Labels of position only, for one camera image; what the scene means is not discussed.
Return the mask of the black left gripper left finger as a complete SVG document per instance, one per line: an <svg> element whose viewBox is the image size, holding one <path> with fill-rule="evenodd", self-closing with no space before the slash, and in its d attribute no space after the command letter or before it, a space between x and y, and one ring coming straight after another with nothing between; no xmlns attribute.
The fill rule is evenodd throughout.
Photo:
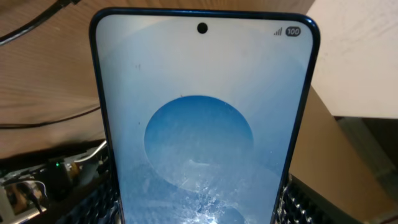
<svg viewBox="0 0 398 224"><path fill-rule="evenodd" d="M119 194L108 174L70 212L62 216L62 224L116 224L118 213Z"/></svg>

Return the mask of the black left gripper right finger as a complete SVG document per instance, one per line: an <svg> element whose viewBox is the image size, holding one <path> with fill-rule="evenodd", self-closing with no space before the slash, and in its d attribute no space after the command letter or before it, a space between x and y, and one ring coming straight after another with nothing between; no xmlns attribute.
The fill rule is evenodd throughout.
<svg viewBox="0 0 398 224"><path fill-rule="evenodd" d="M275 206L276 224L361 224L298 178L290 175Z"/></svg>

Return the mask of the blue Galaxy smartphone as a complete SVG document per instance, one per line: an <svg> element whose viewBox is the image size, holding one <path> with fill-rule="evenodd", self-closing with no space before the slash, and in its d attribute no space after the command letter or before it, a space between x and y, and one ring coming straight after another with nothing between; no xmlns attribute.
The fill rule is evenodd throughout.
<svg viewBox="0 0 398 224"><path fill-rule="evenodd" d="M123 223L272 223L320 48L303 14L108 7L89 28Z"/></svg>

